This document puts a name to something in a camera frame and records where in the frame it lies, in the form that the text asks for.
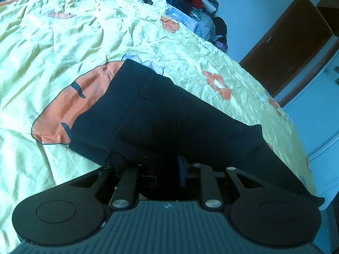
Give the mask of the black pants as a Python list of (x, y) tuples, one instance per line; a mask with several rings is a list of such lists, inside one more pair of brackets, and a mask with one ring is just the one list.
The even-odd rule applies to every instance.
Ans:
[(325, 202), (312, 195), (272, 151), (259, 124), (235, 120), (129, 59), (105, 94), (76, 118), (69, 147), (117, 170), (144, 158), (176, 156), (214, 169), (235, 167), (317, 206)]

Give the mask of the yellow floral quilt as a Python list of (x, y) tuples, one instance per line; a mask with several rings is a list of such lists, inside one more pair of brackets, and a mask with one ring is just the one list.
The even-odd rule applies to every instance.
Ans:
[(19, 239), (11, 223), (25, 198), (97, 169), (66, 145), (42, 145), (31, 127), (80, 75), (123, 57), (141, 60), (176, 85), (248, 125), (311, 193), (308, 158), (288, 114), (227, 54), (180, 19), (164, 0), (11, 0), (1, 6), (1, 252)]

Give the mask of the brown wooden door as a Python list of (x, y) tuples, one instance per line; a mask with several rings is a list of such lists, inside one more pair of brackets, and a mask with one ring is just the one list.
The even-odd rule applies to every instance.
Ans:
[(330, 26), (310, 0), (293, 0), (240, 65), (274, 97), (332, 36)]

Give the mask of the pile of clothes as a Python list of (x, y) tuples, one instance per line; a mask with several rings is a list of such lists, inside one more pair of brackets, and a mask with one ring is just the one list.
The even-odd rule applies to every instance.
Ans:
[(201, 28), (202, 38), (211, 42), (223, 52), (227, 52), (227, 25), (217, 17), (219, 3), (217, 0), (166, 0), (189, 17), (195, 19)]

